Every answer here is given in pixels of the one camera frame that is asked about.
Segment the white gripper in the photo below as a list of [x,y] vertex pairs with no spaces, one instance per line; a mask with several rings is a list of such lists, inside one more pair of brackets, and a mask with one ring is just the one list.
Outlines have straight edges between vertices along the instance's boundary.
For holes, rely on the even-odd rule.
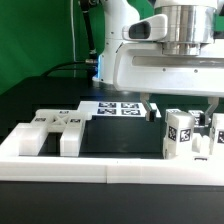
[[199,56],[164,55],[157,43],[124,44],[116,55],[113,84],[120,91],[144,92],[140,101],[148,122],[157,112],[149,93],[209,97],[209,107],[199,115],[199,125],[206,126],[218,97],[224,97],[224,40],[203,46]]

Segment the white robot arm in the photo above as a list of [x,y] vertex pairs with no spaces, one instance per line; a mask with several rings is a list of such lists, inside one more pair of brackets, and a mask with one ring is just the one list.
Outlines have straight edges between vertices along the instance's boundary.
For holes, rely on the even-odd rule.
[[224,0],[148,0],[154,14],[142,19],[127,0],[80,0],[87,16],[101,5],[105,47],[90,55],[97,63],[93,81],[120,91],[138,92],[152,121],[152,94],[205,96],[208,109],[199,115],[207,125],[224,98],[224,31],[215,19],[224,16]]

